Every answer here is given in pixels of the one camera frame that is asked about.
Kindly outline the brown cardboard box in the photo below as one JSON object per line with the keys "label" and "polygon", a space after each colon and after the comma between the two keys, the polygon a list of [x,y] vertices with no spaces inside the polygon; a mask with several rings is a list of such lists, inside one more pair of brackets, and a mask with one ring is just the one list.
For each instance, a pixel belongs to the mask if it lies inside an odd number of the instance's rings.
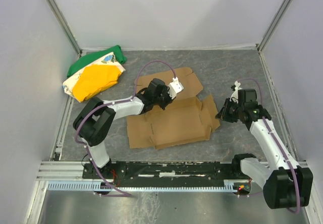
{"label": "brown cardboard box", "polygon": [[213,96],[198,99],[203,86],[190,67],[177,68],[141,76],[138,89],[148,86],[154,78],[170,83],[177,76],[184,89],[165,109],[154,106],[145,114],[127,117],[127,134],[130,148],[154,147],[163,149],[186,143],[210,139],[219,126]]}

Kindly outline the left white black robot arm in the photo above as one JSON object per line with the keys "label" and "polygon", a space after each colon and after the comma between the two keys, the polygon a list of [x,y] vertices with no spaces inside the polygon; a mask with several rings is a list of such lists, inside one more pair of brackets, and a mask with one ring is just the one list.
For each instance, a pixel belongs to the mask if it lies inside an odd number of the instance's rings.
{"label": "left white black robot arm", "polygon": [[111,161],[104,140],[113,121],[144,114],[156,105],[164,110],[182,90],[183,86],[178,78],[173,78],[168,85],[163,80],[154,78],[147,87],[128,98],[103,101],[94,97],[73,122],[73,128],[77,131],[75,140],[85,146],[93,164],[101,169]]}

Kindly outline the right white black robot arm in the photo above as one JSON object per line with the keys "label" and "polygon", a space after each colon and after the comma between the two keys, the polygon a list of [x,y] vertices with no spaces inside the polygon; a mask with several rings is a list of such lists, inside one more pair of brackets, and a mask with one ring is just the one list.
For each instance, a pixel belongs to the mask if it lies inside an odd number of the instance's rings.
{"label": "right white black robot arm", "polygon": [[309,204],[312,171],[302,167],[283,144],[271,115],[258,103],[256,90],[239,86],[232,90],[216,119],[243,123],[257,140],[268,162],[265,167],[251,153],[236,154],[232,160],[233,170],[247,175],[262,188],[269,208],[285,208],[298,214]]}

